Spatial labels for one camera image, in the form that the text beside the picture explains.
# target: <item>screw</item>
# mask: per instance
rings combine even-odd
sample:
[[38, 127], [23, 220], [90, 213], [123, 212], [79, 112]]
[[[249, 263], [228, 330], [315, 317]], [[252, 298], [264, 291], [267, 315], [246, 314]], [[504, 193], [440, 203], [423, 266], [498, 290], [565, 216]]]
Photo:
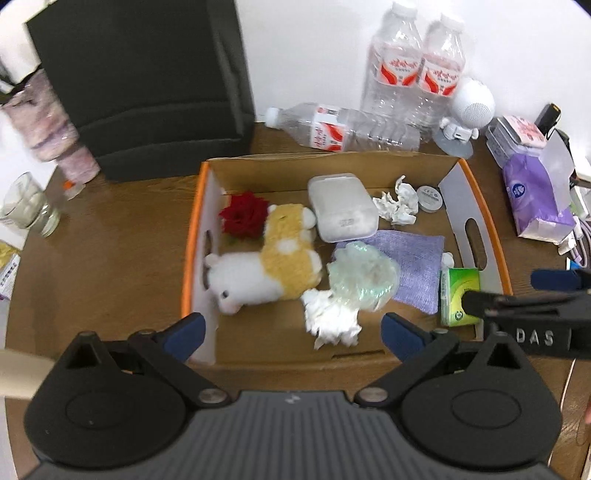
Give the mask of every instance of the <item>screw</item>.
[[388, 399], [388, 392], [380, 387], [365, 387], [359, 390], [359, 398], [368, 403], [380, 403]]
[[199, 401], [207, 405], [222, 403], [228, 398], [228, 394], [219, 388], [206, 388], [199, 392]]

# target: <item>purple towel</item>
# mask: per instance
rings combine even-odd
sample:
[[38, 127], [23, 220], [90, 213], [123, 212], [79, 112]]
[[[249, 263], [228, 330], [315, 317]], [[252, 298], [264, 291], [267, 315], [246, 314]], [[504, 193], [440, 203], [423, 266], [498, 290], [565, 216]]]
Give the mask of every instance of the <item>purple towel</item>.
[[[360, 241], [373, 245], [400, 265], [400, 286], [394, 300], [431, 315], [437, 313], [439, 306], [439, 272], [444, 240], [442, 236], [378, 230], [375, 235]], [[339, 242], [336, 248], [343, 248], [348, 243]]]

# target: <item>wooden table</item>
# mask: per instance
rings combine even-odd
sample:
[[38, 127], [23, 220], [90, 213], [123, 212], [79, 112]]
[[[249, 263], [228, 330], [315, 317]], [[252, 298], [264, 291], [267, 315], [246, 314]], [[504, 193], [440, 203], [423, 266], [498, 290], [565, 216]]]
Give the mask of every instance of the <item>wooden table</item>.
[[[283, 132], [258, 125], [252, 153], [307, 151]], [[435, 145], [425, 151], [440, 153]], [[514, 293], [532, 292], [529, 274], [539, 267], [564, 268], [550, 244], [519, 239], [500, 170], [482, 140], [469, 161], [501, 239]], [[8, 322], [7, 348], [58, 358], [81, 330], [102, 339], [163, 329], [180, 314], [183, 260], [196, 177], [110, 184], [92, 181], [65, 204], [67, 216], [49, 238], [30, 235], [17, 276]], [[59, 188], [54, 176], [48, 191]], [[533, 358], [560, 399], [570, 361]], [[391, 360], [352, 361], [346, 368], [288, 368], [281, 375], [247, 369], [200, 370], [222, 388], [340, 388], [348, 393], [391, 369]], [[579, 429], [591, 394], [591, 365], [577, 362], [564, 402], [564, 428], [552, 466], [567, 479], [580, 477], [588, 442]], [[37, 460], [24, 434], [27, 403], [7, 401], [9, 434], [19, 477]]]

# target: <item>stuffed animal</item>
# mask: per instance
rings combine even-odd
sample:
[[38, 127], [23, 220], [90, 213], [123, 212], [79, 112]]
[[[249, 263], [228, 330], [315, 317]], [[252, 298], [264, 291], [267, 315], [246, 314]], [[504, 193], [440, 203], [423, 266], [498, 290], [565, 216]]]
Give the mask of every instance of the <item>stuffed animal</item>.
[[322, 261], [312, 248], [314, 213], [299, 204], [271, 205], [268, 211], [261, 252], [205, 257], [209, 288], [222, 313], [298, 299], [320, 282]]

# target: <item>plastic bottle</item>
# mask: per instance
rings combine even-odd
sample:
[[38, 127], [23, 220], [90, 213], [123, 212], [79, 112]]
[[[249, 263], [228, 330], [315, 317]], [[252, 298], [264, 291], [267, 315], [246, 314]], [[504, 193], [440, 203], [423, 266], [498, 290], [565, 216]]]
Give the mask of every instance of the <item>plastic bottle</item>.
[[427, 31], [419, 79], [413, 89], [414, 107], [407, 114], [407, 123], [423, 134], [430, 134], [447, 113], [462, 76], [466, 64], [460, 40], [463, 29], [461, 19], [442, 14]]
[[369, 46], [361, 110], [404, 120], [421, 65], [417, 7], [395, 0]]
[[418, 150], [421, 141], [420, 132], [403, 122], [319, 103], [269, 108], [265, 125], [284, 130], [300, 145], [333, 152]]

